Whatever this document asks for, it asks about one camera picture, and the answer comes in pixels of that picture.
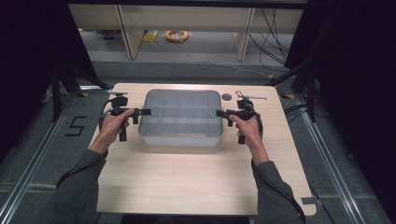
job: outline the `wooden desk leg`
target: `wooden desk leg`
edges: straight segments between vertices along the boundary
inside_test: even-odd
[[[133,30],[133,26],[130,23],[130,20],[128,20],[128,14],[123,13],[122,6],[116,5],[114,7],[118,11],[122,40],[124,42],[128,58],[134,59],[136,58],[137,51],[139,50],[145,31]]]
[[[248,46],[248,35],[250,34],[251,24],[253,23],[255,8],[250,8],[247,11],[247,19],[243,27],[243,33],[233,33],[233,42],[236,47],[236,56],[239,62],[245,60],[245,55]]]

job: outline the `gray floor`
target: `gray floor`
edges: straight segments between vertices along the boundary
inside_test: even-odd
[[[108,84],[117,82],[171,82],[171,83],[215,83],[262,85],[268,81],[268,76],[280,76],[282,73],[271,71],[261,66],[259,51],[249,41],[247,56],[243,62],[236,60],[232,34],[224,33],[191,33],[190,38],[181,44],[168,43],[164,32],[160,32],[154,44],[142,43],[137,58],[129,60],[121,40],[105,41],[95,32],[81,33],[86,48],[93,61],[99,78]],[[262,40],[260,35],[254,38]],[[292,35],[281,35],[280,42],[288,46]],[[269,47],[277,57],[279,50]],[[281,69],[280,64],[262,55],[266,66]],[[172,71],[185,69],[188,75],[172,77]],[[293,78],[277,86],[280,94],[290,94]],[[81,85],[91,85],[79,80]],[[58,178],[72,168],[79,156],[85,150],[92,138],[100,105],[108,98],[107,94],[89,94],[87,97],[77,97],[70,106],[49,151],[40,165],[35,177],[24,195],[21,204],[11,223],[29,223],[50,197],[53,186]],[[296,105],[295,100],[281,99],[282,106],[288,108]],[[356,200],[366,223],[390,223],[381,205],[373,194],[370,186],[362,176],[356,163],[350,160],[342,137],[332,124],[331,118],[323,106],[316,108],[317,125],[328,146],[336,165]],[[86,116],[77,125],[85,126],[81,136],[65,137],[67,133],[76,130],[69,128],[75,116]],[[36,112],[36,119],[21,143],[13,148],[0,165],[0,203],[4,203],[12,186],[19,180],[24,168],[32,158],[46,130],[50,126],[51,102],[45,103]],[[322,158],[318,153],[303,116],[290,116],[290,130],[298,149],[308,183],[319,195],[322,203],[329,210],[335,223],[353,223],[347,215],[340,196],[329,177]],[[121,215],[102,214],[99,223],[120,223]],[[331,223],[324,212],[323,206],[318,206],[317,213],[307,219],[307,223]]]

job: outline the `gray carpet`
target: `gray carpet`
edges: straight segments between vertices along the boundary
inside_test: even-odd
[[[246,70],[259,71],[247,73],[233,68],[216,66],[213,64],[186,64],[186,63],[111,63],[94,62],[98,77],[107,84],[118,82],[147,82],[147,83],[199,83],[199,84],[231,84],[231,85],[263,85],[268,81],[266,77],[273,74],[276,77],[282,73],[263,69],[261,66],[237,66]],[[289,79],[277,86],[280,94],[291,93]],[[90,85],[85,80],[78,81],[80,85]],[[90,93],[87,97],[77,97],[66,114],[64,122],[50,145],[48,154],[40,165],[32,184],[54,185],[59,177],[72,168],[79,156],[87,148],[96,127],[97,118],[102,104],[108,98],[105,93]],[[296,104],[294,100],[282,99],[282,106],[288,108]],[[323,106],[318,106],[316,112],[326,117]],[[75,123],[84,126],[81,136],[69,137],[68,133],[76,133],[76,129],[69,126],[75,116],[85,116]],[[367,223],[390,223],[378,203],[359,167],[354,161],[346,157],[347,147],[334,128],[331,119],[317,116],[317,125],[323,138],[332,151],[337,165],[356,197],[359,207]],[[24,167],[26,167],[35,149],[50,125],[51,102],[43,104],[37,111],[35,120],[24,134],[21,143],[13,148],[10,154],[0,165],[0,203],[4,202],[10,189],[6,183],[16,183]],[[318,154],[318,150],[307,130],[302,116],[297,116],[290,123],[290,130],[297,146],[304,171],[309,184],[321,197],[323,204],[328,208],[335,223],[350,223],[349,217],[342,205],[326,168]],[[11,223],[29,223],[37,212],[44,206],[50,196],[43,187],[32,186],[25,194],[19,209]],[[120,223],[120,215],[102,214],[99,223]],[[307,223],[331,223],[322,206],[317,213],[307,218]]]

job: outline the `human arm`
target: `human arm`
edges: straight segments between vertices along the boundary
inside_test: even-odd
[[[275,164],[270,161],[259,134],[259,123],[255,117],[242,120],[231,115],[236,123],[237,135],[245,136],[245,144],[250,149],[255,170],[272,184],[286,191],[293,197],[291,187],[282,180]],[[279,192],[254,175],[258,189],[258,212],[255,223],[303,223],[294,206]]]
[[[108,147],[121,132],[121,124],[134,113],[133,109],[113,117],[107,115],[102,131],[95,137],[90,148],[79,159],[76,167],[95,162],[88,168],[67,177],[51,195],[46,206],[34,223],[94,223],[98,199],[98,178],[105,166]]]

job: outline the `person's left hand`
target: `person's left hand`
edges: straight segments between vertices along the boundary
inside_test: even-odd
[[[128,117],[134,113],[134,109],[127,109],[118,116],[106,115],[102,124],[102,131],[96,136],[90,146],[90,150],[103,155],[108,147],[116,141],[117,135],[122,132],[121,124],[129,126]]]

